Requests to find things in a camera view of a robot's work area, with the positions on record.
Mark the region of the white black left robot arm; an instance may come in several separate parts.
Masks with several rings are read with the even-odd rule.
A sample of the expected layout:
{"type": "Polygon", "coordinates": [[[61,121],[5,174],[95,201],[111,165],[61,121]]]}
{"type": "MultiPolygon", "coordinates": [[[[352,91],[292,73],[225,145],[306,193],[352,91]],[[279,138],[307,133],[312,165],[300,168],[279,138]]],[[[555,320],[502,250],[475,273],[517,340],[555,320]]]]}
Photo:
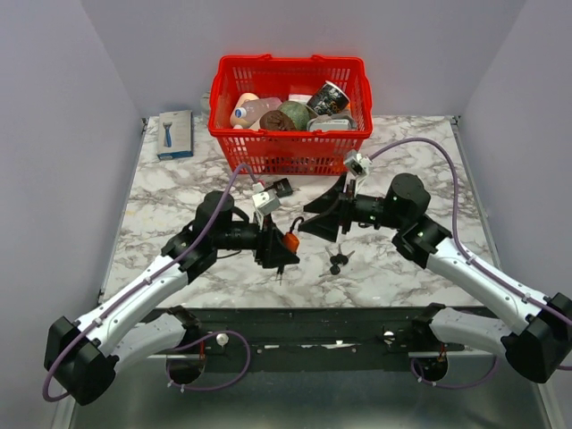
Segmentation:
{"type": "Polygon", "coordinates": [[[147,324],[142,320],[213,266],[219,251],[250,251],[258,265],[277,272],[298,264],[296,245],[271,216],[280,205],[278,198],[261,191],[254,204],[256,214],[250,219],[234,205],[229,191],[207,193],[194,220],[167,241],[132,283],[73,321],[62,316],[53,322],[44,357],[43,399],[57,402],[71,396],[88,405],[129,366],[160,351],[187,353],[205,341],[199,321],[182,307],[147,324]]]}

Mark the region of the orange black Opel padlock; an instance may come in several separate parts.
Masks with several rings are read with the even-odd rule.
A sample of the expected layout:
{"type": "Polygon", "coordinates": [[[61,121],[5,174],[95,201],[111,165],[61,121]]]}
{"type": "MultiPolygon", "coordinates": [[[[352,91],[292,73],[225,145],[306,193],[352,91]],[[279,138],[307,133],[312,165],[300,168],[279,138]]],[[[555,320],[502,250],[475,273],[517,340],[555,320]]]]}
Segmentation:
{"type": "Polygon", "coordinates": [[[299,223],[304,222],[303,216],[296,217],[290,225],[290,229],[284,234],[282,238],[282,244],[292,253],[296,253],[299,248],[299,239],[294,234],[295,228],[299,223]]]}

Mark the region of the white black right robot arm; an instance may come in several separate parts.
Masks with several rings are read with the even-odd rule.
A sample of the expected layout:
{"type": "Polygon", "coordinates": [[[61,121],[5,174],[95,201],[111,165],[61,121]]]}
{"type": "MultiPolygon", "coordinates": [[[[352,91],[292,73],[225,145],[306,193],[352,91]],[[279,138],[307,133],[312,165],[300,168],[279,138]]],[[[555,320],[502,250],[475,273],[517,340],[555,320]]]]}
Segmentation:
{"type": "Polygon", "coordinates": [[[411,328],[420,349],[457,343],[505,358],[521,376],[546,383],[571,351],[571,300],[525,286],[468,251],[446,227],[427,215],[430,195],[410,173],[395,176],[385,196],[357,192],[341,176],[323,195],[304,205],[311,215],[300,230],[334,242],[352,224],[389,228],[398,253],[455,283],[494,314],[492,319],[437,306],[411,328]]]}

